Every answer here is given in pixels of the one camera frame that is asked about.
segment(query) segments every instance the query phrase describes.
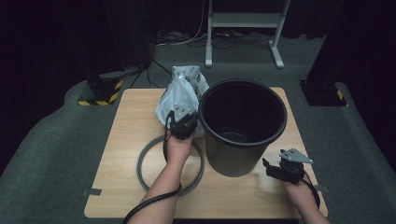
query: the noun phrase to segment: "trash bin rim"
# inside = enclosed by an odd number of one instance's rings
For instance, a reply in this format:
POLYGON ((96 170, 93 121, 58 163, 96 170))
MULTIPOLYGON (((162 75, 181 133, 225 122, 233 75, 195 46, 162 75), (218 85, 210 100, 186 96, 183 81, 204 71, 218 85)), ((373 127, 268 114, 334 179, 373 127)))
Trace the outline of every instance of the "trash bin rim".
POLYGON ((285 131, 287 120, 288 120, 288 112, 286 110, 285 104, 283 103, 282 99, 276 94, 276 92, 274 92, 273 90, 271 90, 271 88, 269 88, 259 82, 255 82, 255 81, 248 80, 248 79, 241 79, 241 78, 224 80, 224 81, 221 81, 221 82, 216 83, 215 85, 209 87, 209 89, 206 90, 205 93, 201 97, 201 102, 199 104, 198 113, 199 113, 200 121, 201 121, 202 125, 204 126, 205 134, 210 134, 210 135, 212 135, 212 137, 215 137, 215 138, 219 139, 221 142, 223 142, 227 145, 230 145, 232 147, 259 147, 261 145, 263 145, 263 146, 269 145, 269 144, 275 142, 275 140, 285 131), (226 139, 226 138, 222 137, 221 135, 219 135, 218 133, 216 133, 206 123, 205 118, 203 118, 203 113, 204 113, 204 104, 203 103, 205 102, 205 99, 208 96, 208 94, 210 94, 212 92, 212 90, 216 89, 218 86, 229 84, 229 83, 237 83, 237 82, 251 84, 253 86, 264 88, 265 90, 271 92, 272 96, 274 96, 274 99, 278 103, 278 106, 279 106, 281 112, 283 112, 281 115, 283 117, 283 122, 279 125, 279 128, 276 131, 276 133, 274 133, 272 136, 268 137, 267 139, 264 139, 264 140, 258 141, 258 142, 251 142, 251 143, 235 142, 235 141, 226 139))

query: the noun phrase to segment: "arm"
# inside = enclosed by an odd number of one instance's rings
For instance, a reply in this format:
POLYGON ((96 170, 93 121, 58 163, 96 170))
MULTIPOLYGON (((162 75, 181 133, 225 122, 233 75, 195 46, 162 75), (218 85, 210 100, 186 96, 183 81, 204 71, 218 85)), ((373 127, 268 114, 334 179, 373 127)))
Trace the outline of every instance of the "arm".
MULTIPOLYGON (((174 191, 180 185, 181 171, 184 163, 190 156, 191 142, 194 134, 188 139, 179 141, 171 136, 167 144, 168 161, 158 175, 152 187, 146 193, 142 202, 155 196, 174 191)), ((131 217, 132 223, 172 223, 176 211, 177 196, 153 203, 131 217)))
POLYGON ((305 224, 329 224, 330 221, 323 216, 315 203, 311 189, 302 181, 296 185, 281 181, 283 188, 297 208, 305 224))

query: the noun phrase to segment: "metal stand leg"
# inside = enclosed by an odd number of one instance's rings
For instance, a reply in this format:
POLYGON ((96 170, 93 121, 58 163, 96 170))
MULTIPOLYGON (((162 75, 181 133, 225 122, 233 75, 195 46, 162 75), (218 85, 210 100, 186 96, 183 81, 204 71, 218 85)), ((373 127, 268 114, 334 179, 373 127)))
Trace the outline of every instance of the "metal stand leg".
POLYGON ((212 0, 209 0, 209 9, 207 11, 207 40, 206 40, 206 56, 205 66, 212 66, 212 0))
POLYGON ((277 43, 280 38, 280 33, 282 32, 283 24, 285 23, 286 15, 288 13, 290 0, 286 0, 285 6, 283 6, 282 14, 279 18, 279 23, 276 28, 275 38, 274 40, 270 40, 268 44, 270 45, 270 49, 274 55, 274 59, 276 62, 276 66, 278 68, 284 68, 285 64, 283 64, 282 58, 280 57, 279 50, 277 50, 277 43))

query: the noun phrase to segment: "hand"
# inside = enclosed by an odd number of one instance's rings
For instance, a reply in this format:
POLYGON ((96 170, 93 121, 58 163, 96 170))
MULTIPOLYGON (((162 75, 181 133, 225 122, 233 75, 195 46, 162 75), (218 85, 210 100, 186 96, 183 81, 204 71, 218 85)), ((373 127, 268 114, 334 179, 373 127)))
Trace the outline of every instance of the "hand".
MULTIPOLYGON (((304 180, 309 182, 307 176, 304 177, 304 180)), ((299 181, 295 185, 285 181, 281 181, 280 183, 297 209, 300 210, 306 206, 311 206, 312 204, 316 206, 315 197, 312 194, 311 189, 303 181, 299 181)))
POLYGON ((191 134, 189 138, 179 140, 173 135, 169 137, 167 144, 167 163, 175 163, 184 165, 187 158, 191 153, 191 143, 194 138, 195 132, 191 134))

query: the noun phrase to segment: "white stand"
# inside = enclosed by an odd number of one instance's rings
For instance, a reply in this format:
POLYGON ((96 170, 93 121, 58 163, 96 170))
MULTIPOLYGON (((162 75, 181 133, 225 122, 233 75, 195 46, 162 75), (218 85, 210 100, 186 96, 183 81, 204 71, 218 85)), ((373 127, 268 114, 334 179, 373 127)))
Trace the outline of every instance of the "white stand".
POLYGON ((285 0, 285 5, 281 13, 213 13, 212 1, 209 0, 208 20, 207 20, 207 41, 205 65, 211 67, 212 61, 212 28, 213 27, 258 27, 276 28, 274 40, 269 41, 270 49, 274 55, 276 66, 283 68, 277 43, 282 32, 283 24, 286 19, 290 0, 285 0))

